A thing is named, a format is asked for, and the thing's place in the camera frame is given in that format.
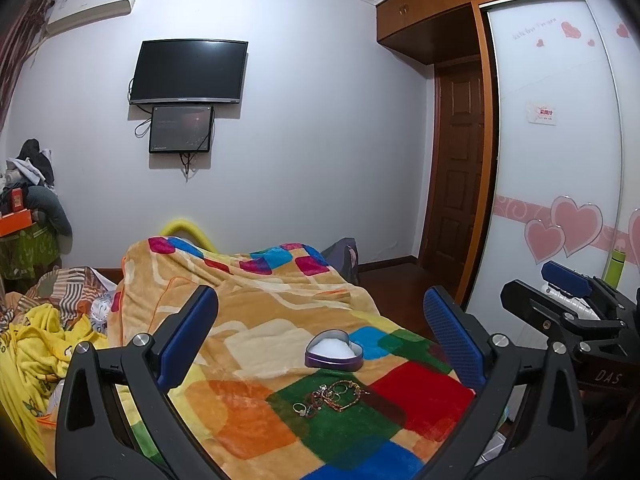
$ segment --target jewelry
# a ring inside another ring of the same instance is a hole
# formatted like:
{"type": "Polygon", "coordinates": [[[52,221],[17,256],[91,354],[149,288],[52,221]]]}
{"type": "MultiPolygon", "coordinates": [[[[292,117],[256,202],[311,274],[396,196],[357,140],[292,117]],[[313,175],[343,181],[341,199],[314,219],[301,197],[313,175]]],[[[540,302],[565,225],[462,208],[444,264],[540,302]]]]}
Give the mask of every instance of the jewelry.
{"type": "Polygon", "coordinates": [[[295,403],[293,405],[293,411],[299,416],[313,418],[318,414],[319,410],[322,410],[322,404],[324,403],[332,410],[341,413],[347,408],[354,406],[363,394],[368,395],[369,392],[363,390],[362,387],[354,381],[336,381],[331,384],[331,386],[320,384],[317,390],[305,395],[304,402],[295,403]],[[337,401],[340,401],[342,396],[351,388],[353,388],[353,400],[345,405],[339,404],[337,401]]]}
{"type": "Polygon", "coordinates": [[[363,390],[358,383],[355,383],[353,381],[348,381],[348,380],[341,380],[341,381],[336,381],[334,384],[329,386],[329,388],[324,393],[322,398],[324,402],[326,402],[327,405],[332,410],[335,410],[336,412],[341,413],[347,408],[350,408],[351,406],[354,406],[355,404],[357,404],[358,401],[360,400],[360,397],[362,397],[363,394],[369,395],[369,392],[366,390],[363,390]],[[341,392],[336,392],[335,388],[337,386],[342,386],[344,390],[341,392]],[[334,401],[335,396],[338,396],[338,400],[340,400],[340,394],[344,395],[346,392],[349,391],[350,388],[353,388],[353,400],[351,402],[345,405],[341,405],[334,401]]]}

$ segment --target white powder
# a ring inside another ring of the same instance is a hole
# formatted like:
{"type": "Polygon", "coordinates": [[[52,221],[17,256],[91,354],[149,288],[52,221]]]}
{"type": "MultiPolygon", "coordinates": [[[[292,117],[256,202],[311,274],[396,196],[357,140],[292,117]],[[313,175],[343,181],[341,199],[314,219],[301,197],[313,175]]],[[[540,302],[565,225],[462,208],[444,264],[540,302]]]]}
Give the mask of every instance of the white powder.
{"type": "Polygon", "coordinates": [[[322,339],[318,344],[311,347],[311,352],[322,357],[329,357],[331,359],[348,359],[356,357],[356,354],[351,350],[351,347],[347,345],[341,339],[334,339],[328,337],[322,339]]]}

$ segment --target green bottle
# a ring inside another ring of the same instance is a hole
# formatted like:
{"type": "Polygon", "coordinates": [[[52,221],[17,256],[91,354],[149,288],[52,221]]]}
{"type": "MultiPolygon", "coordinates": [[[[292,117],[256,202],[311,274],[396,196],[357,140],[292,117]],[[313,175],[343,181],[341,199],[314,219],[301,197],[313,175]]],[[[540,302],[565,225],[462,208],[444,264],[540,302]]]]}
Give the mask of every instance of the green bottle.
{"type": "Polygon", "coordinates": [[[620,283],[620,276],[622,275],[622,269],[625,266],[625,259],[625,253],[613,249],[609,265],[607,266],[607,272],[604,275],[604,281],[611,285],[613,288],[618,288],[618,283],[620,283]]]}

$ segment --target curtain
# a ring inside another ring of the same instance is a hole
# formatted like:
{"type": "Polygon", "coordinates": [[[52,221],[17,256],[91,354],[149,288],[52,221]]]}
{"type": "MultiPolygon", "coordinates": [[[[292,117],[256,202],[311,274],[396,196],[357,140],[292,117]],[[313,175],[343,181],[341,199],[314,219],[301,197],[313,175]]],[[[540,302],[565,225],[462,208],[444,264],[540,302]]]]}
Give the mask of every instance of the curtain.
{"type": "Polygon", "coordinates": [[[0,38],[0,131],[29,47],[46,22],[51,0],[27,0],[0,38]]]}

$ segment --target black cable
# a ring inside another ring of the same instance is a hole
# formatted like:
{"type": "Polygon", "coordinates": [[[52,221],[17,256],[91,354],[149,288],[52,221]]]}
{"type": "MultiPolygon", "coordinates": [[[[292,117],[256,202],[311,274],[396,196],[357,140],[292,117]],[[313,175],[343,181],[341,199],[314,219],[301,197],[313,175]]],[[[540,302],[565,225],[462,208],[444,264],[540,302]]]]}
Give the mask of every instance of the black cable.
{"type": "Polygon", "coordinates": [[[214,107],[211,107],[211,129],[207,132],[207,135],[205,135],[202,140],[200,141],[199,146],[193,151],[193,152],[180,152],[178,155],[180,155],[180,162],[182,163],[182,165],[184,166],[184,174],[185,176],[188,178],[189,177],[189,170],[191,168],[191,161],[195,158],[195,156],[198,154],[198,150],[202,147],[202,145],[204,144],[204,141],[209,139],[212,135],[212,132],[215,128],[216,125],[216,111],[214,109],[214,107]],[[186,156],[187,158],[187,162],[184,161],[184,159],[182,158],[182,156],[186,156]]]}
{"type": "MultiPolygon", "coordinates": [[[[131,78],[131,81],[129,81],[129,91],[127,91],[127,101],[131,101],[131,87],[133,85],[133,78],[131,78]]],[[[145,114],[149,114],[151,115],[151,111],[150,110],[145,110],[142,106],[140,105],[136,105],[138,108],[140,108],[145,114]]]]}
{"type": "Polygon", "coordinates": [[[142,121],[138,126],[136,126],[135,130],[133,130],[133,134],[137,138],[142,139],[142,137],[144,137],[146,135],[146,133],[149,131],[149,128],[151,128],[151,117],[149,117],[148,119],[142,121]],[[144,126],[147,123],[148,123],[148,126],[145,128],[145,131],[140,134],[138,132],[138,128],[140,128],[141,126],[144,126]]]}

